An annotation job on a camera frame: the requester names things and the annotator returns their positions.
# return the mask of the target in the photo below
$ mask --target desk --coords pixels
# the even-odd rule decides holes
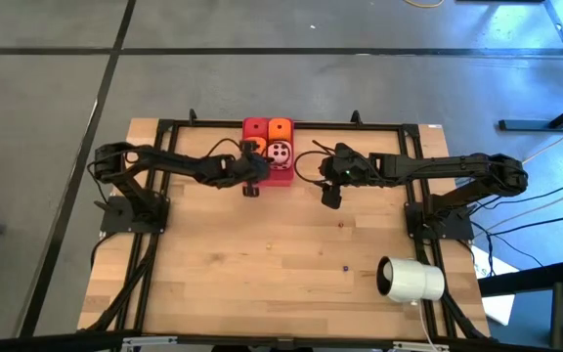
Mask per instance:
[[[133,119],[127,141],[152,145],[156,126],[156,119]],[[425,157],[448,154],[441,126],[419,128]],[[240,129],[181,127],[175,152],[205,155],[225,137],[238,140]],[[393,132],[297,129],[296,153],[314,150],[313,139],[332,147],[344,142],[362,154],[400,152]],[[215,153],[238,155],[229,143]],[[317,179],[321,158],[305,156],[299,171]],[[137,176],[141,184],[145,178]],[[432,193],[454,187],[452,179],[430,181]],[[375,285],[381,256],[414,257],[405,188],[345,188],[342,195],[341,208],[332,210],[321,204],[319,188],[298,178],[290,188],[264,188],[259,198],[245,198],[240,187],[216,190],[172,175],[144,332],[423,339],[417,308],[382,297]],[[80,328],[94,323],[122,287],[132,238],[116,235],[97,251]],[[448,241],[442,251],[452,296],[488,334],[470,254]],[[134,291],[130,312],[136,303]],[[434,306],[444,335],[442,307]],[[132,325],[129,314],[125,327]]]

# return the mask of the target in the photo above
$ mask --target white lamp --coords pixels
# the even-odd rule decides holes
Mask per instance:
[[[377,289],[395,302],[438,300],[445,290],[445,276],[439,268],[416,260],[382,257],[377,266]]]

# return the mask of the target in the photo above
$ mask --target red box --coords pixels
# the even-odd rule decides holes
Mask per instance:
[[[294,121],[291,118],[287,117],[275,117],[275,118],[283,118],[290,122],[290,140],[287,141],[290,143],[292,148],[292,164],[290,168],[286,170],[274,170],[271,169],[271,176],[268,180],[261,181],[257,185],[258,186],[274,186],[274,187],[289,187],[292,183],[292,179],[294,178]],[[248,117],[242,122],[242,139],[247,137],[261,137],[267,140],[267,144],[269,142],[269,122],[271,118],[267,117]]]

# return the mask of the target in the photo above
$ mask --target concrete floor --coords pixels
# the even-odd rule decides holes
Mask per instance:
[[[563,21],[563,2],[555,1]],[[0,0],[0,46],[111,46],[125,0]],[[126,47],[561,48],[543,5],[446,0],[434,10],[403,1],[140,1]],[[0,56],[0,338],[15,333],[107,57]],[[563,58],[215,56],[121,57],[95,145],[122,140],[132,117],[241,119],[287,115],[443,124],[451,154],[531,155],[557,134],[504,133],[503,118],[563,111]],[[563,185],[563,144],[527,164],[523,198]],[[101,213],[82,182],[38,333],[75,329]],[[535,204],[479,211],[493,225]],[[505,229],[563,215],[563,203]],[[563,261],[563,223],[505,236],[545,264]],[[478,245],[485,246],[480,238]],[[495,243],[518,268],[536,263]],[[545,345],[550,295],[516,299],[505,342]]]

